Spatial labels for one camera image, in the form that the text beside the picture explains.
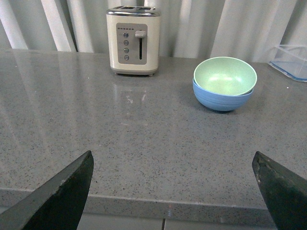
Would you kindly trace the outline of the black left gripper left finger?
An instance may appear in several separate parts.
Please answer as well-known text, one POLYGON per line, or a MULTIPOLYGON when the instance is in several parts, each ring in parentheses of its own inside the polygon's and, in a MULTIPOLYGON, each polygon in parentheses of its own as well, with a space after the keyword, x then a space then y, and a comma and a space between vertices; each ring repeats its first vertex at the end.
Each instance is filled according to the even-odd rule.
POLYGON ((87 151, 0 215, 2 230, 75 230, 88 197, 94 159, 87 151))

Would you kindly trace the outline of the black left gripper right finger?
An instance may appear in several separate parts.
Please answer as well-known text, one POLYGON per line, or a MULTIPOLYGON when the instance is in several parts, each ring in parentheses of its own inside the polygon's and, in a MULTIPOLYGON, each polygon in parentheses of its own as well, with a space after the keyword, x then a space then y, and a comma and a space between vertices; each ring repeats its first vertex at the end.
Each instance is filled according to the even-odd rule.
POLYGON ((307 228, 307 181, 257 151, 252 169, 270 216, 279 230, 307 228))

